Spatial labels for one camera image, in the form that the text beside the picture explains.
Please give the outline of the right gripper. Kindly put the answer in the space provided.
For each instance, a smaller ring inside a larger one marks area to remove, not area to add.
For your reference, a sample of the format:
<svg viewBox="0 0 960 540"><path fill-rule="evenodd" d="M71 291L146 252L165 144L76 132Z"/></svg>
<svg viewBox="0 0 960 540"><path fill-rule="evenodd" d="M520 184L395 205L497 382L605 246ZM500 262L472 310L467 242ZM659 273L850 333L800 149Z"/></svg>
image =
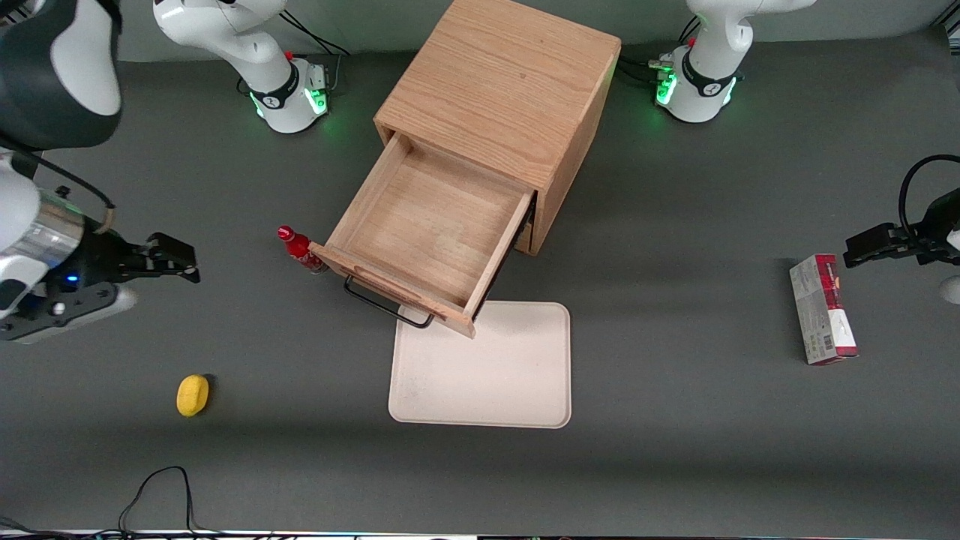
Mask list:
<svg viewBox="0 0 960 540"><path fill-rule="evenodd" d="M79 316L116 301L118 281L175 275L201 281L194 247L165 233L137 244L112 240L112 268L85 240L87 221L68 206L3 206L2 315Z"/></svg>

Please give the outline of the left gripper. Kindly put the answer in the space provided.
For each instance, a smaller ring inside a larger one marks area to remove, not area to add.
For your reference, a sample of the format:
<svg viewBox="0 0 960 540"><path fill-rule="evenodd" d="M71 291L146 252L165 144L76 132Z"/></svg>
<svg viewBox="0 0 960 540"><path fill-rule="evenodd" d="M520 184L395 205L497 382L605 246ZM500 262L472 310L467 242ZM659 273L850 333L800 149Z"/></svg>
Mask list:
<svg viewBox="0 0 960 540"><path fill-rule="evenodd" d="M844 240L844 266L855 268L868 261L915 257L937 260L957 266L959 188L934 199L926 209L921 225L878 224Z"/></svg>

